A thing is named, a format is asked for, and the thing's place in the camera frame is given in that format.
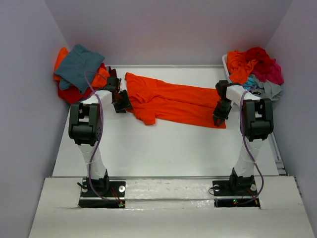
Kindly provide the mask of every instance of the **pile of clothes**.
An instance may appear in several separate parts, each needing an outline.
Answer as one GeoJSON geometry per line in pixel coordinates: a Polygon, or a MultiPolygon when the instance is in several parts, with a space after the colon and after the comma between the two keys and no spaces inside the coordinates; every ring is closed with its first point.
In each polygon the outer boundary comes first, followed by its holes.
{"type": "Polygon", "coordinates": [[[57,56],[53,75],[58,96],[70,104],[90,97],[92,91],[84,77],[86,71],[99,73],[86,74],[95,90],[105,87],[106,79],[110,75],[116,77],[116,71],[110,67],[107,70],[104,59],[80,44],[76,44],[70,52],[63,47],[57,56]]]}
{"type": "Polygon", "coordinates": [[[284,83],[281,67],[261,47],[228,52],[227,68],[229,79],[242,84],[251,93],[273,101],[281,98],[280,85],[284,83]]]}

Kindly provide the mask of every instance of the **white wall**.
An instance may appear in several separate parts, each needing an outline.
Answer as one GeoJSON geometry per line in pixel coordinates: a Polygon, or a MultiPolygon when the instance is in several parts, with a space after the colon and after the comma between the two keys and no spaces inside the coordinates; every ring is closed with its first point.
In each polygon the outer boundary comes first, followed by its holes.
{"type": "Polygon", "coordinates": [[[66,42],[43,0],[0,1],[0,237],[26,238],[67,105],[53,64],[66,42]]]}
{"type": "Polygon", "coordinates": [[[287,172],[296,176],[317,235],[317,1],[294,0],[267,46],[285,79],[274,131],[287,172]]]}
{"type": "Polygon", "coordinates": [[[46,0],[72,47],[107,64],[221,64],[265,47],[292,0],[46,0]]]}

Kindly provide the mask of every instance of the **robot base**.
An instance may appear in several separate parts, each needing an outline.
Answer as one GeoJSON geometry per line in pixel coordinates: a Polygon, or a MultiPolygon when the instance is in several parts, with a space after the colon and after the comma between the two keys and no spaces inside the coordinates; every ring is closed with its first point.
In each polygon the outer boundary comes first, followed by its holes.
{"type": "Polygon", "coordinates": [[[125,208],[125,181],[110,181],[108,191],[97,190],[108,202],[95,195],[90,189],[88,178],[83,179],[81,187],[78,202],[81,208],[125,208]]]}

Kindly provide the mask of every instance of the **orange cloth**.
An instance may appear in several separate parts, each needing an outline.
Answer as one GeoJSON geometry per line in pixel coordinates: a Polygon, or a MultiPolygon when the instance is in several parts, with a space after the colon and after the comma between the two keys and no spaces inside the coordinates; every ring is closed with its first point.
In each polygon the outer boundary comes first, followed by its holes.
{"type": "Polygon", "coordinates": [[[128,96],[134,116],[145,125],[156,118],[179,123],[225,128],[213,124],[212,115],[220,97],[215,89],[165,83],[126,73],[128,96]]]}
{"type": "MultiPolygon", "coordinates": [[[[54,67],[54,71],[58,69],[60,63],[62,62],[62,60],[65,58],[65,56],[68,54],[68,51],[66,49],[66,47],[63,47],[60,49],[59,54],[57,56],[56,59],[56,63],[55,63],[55,67],[54,67]]],[[[107,72],[107,70],[103,67],[99,67],[98,73],[100,73],[103,77],[108,78],[110,75],[107,72]]],[[[53,75],[54,76],[54,80],[57,82],[60,82],[60,77],[57,75],[53,75]]],[[[105,85],[107,84],[107,81],[104,80],[104,78],[102,78],[100,75],[96,74],[94,80],[92,81],[91,85],[94,88],[102,88],[105,87],[105,85]]]]}
{"type": "Polygon", "coordinates": [[[234,83],[244,84],[248,81],[248,76],[253,70],[257,59],[253,59],[249,62],[245,58],[246,52],[229,51],[227,55],[227,68],[231,73],[229,79],[234,83]]]}

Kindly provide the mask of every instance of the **wall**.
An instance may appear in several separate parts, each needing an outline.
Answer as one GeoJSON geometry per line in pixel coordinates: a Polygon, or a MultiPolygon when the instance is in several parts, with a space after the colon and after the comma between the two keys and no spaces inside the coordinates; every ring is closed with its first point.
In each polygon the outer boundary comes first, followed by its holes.
{"type": "Polygon", "coordinates": [[[265,47],[292,0],[46,0],[70,46],[107,64],[222,64],[265,47]]]}
{"type": "Polygon", "coordinates": [[[0,237],[26,238],[67,117],[52,81],[66,42],[43,0],[2,0],[0,32],[0,237]]]}
{"type": "Polygon", "coordinates": [[[284,95],[274,131],[287,172],[296,176],[317,235],[317,1],[294,0],[267,46],[282,67],[284,95]]]}

